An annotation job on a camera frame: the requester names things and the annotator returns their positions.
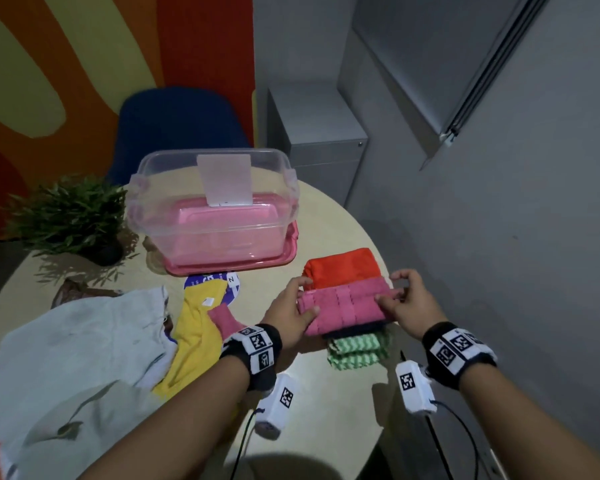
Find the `round wooden table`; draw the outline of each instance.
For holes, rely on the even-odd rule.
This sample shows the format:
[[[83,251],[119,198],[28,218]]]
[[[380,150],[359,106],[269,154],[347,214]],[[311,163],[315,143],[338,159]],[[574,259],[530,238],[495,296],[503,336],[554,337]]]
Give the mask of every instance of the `round wooden table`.
[[[290,278],[302,274],[304,264],[311,258],[369,248],[383,275],[388,274],[374,243],[358,222],[324,193],[304,182],[299,184],[296,258],[286,266],[238,272],[240,293],[230,309],[245,324],[259,322],[273,298]],[[7,332],[47,312],[67,277],[94,287],[123,291],[164,285],[169,293],[169,311],[177,317],[185,279],[151,272],[146,265],[143,239],[143,235],[128,236],[127,247],[135,246],[133,251],[119,265],[108,269],[74,255],[33,257],[30,254],[0,291],[0,341]],[[328,477],[354,480],[382,431],[376,414],[378,408],[387,405],[374,404],[372,386],[388,383],[387,369],[375,364],[355,371],[336,371],[327,362],[326,350],[321,349],[298,354],[287,373],[301,387],[294,398],[289,423],[275,441],[251,435],[245,457],[302,457],[310,463],[325,465],[325,471],[332,472]],[[235,459],[243,428],[244,423],[226,463]]]

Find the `blue chair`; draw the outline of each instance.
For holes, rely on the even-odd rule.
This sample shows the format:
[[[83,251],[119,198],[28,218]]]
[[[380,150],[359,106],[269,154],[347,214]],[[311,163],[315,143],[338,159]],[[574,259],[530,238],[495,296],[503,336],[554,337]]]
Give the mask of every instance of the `blue chair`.
[[[158,150],[249,146],[231,104],[221,95],[207,89],[149,89],[122,104],[107,179],[128,184],[140,160]]]

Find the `pink towel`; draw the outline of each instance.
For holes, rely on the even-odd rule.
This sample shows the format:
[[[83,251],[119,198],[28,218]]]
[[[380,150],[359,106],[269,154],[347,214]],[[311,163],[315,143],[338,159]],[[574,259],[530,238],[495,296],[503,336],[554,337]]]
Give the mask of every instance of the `pink towel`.
[[[208,311],[208,314],[209,318],[211,318],[211,321],[215,323],[216,327],[218,327],[223,341],[246,326],[233,318],[229,307],[224,303],[216,306],[215,308],[211,308],[211,310]]]
[[[305,291],[298,300],[298,311],[303,313],[314,305],[320,314],[306,329],[305,335],[323,335],[353,325],[385,320],[377,306],[376,294],[388,294],[384,278],[369,278],[348,285]]]

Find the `transparent plastic bin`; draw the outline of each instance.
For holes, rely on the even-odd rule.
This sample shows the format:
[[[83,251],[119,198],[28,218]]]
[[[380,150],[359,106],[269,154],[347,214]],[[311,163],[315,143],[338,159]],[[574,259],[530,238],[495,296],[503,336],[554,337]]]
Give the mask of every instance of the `transparent plastic bin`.
[[[216,194],[218,186],[209,185],[216,185],[217,179],[201,172],[200,155],[250,155],[253,202],[209,206],[203,187]],[[232,172],[235,167],[223,174]],[[221,192],[231,193],[227,182],[220,183]],[[154,152],[131,176],[127,223],[133,231],[147,234],[172,266],[272,258],[283,252],[287,227],[297,217],[299,194],[296,171],[278,150]]]

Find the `yellow shirt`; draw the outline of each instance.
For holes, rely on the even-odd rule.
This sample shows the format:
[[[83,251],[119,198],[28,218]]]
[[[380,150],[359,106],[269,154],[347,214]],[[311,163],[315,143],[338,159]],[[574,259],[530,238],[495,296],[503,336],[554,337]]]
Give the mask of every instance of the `yellow shirt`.
[[[184,290],[184,304],[171,338],[178,350],[164,379],[153,392],[170,399],[217,362],[222,336],[208,311],[220,305],[227,282],[210,280]]]

